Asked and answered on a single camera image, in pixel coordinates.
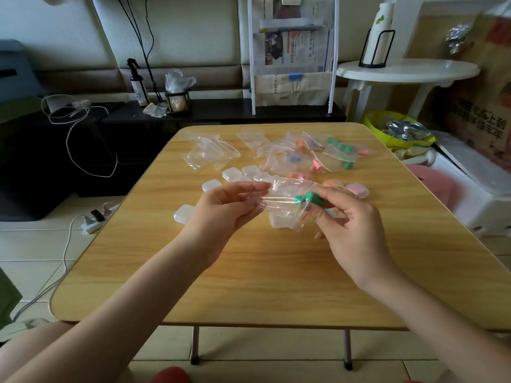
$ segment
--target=person's right hand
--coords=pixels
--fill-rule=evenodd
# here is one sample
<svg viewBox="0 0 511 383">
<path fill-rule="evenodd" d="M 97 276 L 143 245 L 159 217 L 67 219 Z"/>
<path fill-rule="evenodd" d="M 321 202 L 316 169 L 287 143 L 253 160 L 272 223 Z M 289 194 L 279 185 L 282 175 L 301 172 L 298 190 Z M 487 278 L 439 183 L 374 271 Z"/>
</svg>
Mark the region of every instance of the person's right hand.
<svg viewBox="0 0 511 383">
<path fill-rule="evenodd" d="M 348 216 L 331 217 L 322 207 L 310 205 L 310 215 L 330 243 L 335 258 L 365 291 L 402 274 L 390 256 L 380 212 L 343 188 L 315 186 L 311 189 L 325 200 L 325 208 L 337 207 Z"/>
</svg>

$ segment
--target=white plastic table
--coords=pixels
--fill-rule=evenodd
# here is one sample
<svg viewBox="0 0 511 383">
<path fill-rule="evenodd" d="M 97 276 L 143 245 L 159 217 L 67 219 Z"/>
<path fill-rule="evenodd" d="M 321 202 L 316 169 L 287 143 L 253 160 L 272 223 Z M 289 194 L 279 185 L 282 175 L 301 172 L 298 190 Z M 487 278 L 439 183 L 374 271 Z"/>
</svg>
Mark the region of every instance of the white plastic table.
<svg viewBox="0 0 511 383">
<path fill-rule="evenodd" d="M 375 84 L 406 85 L 421 84 L 413 100 L 408 116 L 417 118 L 431 89 L 435 86 L 449 87 L 454 81 L 468 79 L 479 74 L 476 64 L 443 59 L 399 59 L 387 61 L 384 68 L 364 68 L 356 62 L 342 63 L 337 76 L 349 79 L 343 106 L 348 113 L 353 90 L 360 96 L 354 122 L 361 122 L 371 86 Z"/>
</svg>

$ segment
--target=spray bottle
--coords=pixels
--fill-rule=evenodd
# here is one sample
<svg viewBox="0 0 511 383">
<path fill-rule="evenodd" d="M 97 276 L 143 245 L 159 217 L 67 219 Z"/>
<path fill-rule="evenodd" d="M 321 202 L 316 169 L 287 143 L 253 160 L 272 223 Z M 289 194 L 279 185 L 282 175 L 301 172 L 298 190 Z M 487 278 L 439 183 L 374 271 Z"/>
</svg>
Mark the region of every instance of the spray bottle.
<svg viewBox="0 0 511 383">
<path fill-rule="evenodd" d="M 131 57 L 127 60 L 127 65 L 131 69 L 131 86 L 133 86 L 133 90 L 137 96 L 138 104 L 142 107 L 147 106 L 149 104 L 149 98 L 144 86 L 144 79 L 138 75 L 137 72 L 137 68 L 140 68 L 140 66 L 137 64 L 137 61 Z"/>
</svg>

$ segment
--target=blue storage box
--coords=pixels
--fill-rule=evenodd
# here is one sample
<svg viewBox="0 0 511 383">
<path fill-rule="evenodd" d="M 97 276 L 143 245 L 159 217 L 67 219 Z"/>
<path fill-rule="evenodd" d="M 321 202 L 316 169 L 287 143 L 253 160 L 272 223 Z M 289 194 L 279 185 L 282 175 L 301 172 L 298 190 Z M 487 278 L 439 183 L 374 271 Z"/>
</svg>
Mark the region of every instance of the blue storage box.
<svg viewBox="0 0 511 383">
<path fill-rule="evenodd" d="M 0 40 L 0 104 L 28 96 L 45 95 L 37 81 L 23 45 Z"/>
</svg>

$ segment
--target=newspaper rack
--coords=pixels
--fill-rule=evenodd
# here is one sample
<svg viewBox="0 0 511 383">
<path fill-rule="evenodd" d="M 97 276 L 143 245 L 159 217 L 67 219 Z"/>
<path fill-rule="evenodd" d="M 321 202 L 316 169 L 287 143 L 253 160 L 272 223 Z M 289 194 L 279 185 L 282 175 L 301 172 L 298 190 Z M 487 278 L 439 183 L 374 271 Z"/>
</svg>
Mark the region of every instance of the newspaper rack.
<svg viewBox="0 0 511 383">
<path fill-rule="evenodd" d="M 330 114 L 339 0 L 302 0 L 300 7 L 277 10 L 284 15 L 277 18 L 274 5 L 278 0 L 248 0 L 252 115 L 257 106 L 324 105 L 327 100 Z"/>
</svg>

